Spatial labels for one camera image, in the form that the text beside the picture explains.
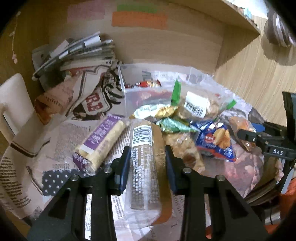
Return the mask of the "person's hand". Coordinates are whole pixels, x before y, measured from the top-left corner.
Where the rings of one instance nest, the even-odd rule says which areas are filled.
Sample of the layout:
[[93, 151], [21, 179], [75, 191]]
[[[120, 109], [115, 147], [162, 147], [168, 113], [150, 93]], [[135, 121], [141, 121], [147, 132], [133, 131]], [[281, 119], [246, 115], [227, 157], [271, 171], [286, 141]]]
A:
[[284, 177], [284, 173], [283, 173], [283, 164], [281, 162], [280, 159], [276, 159], [275, 162], [275, 168], [276, 168], [276, 172], [275, 172], [275, 177], [274, 179], [279, 182], [283, 177]]

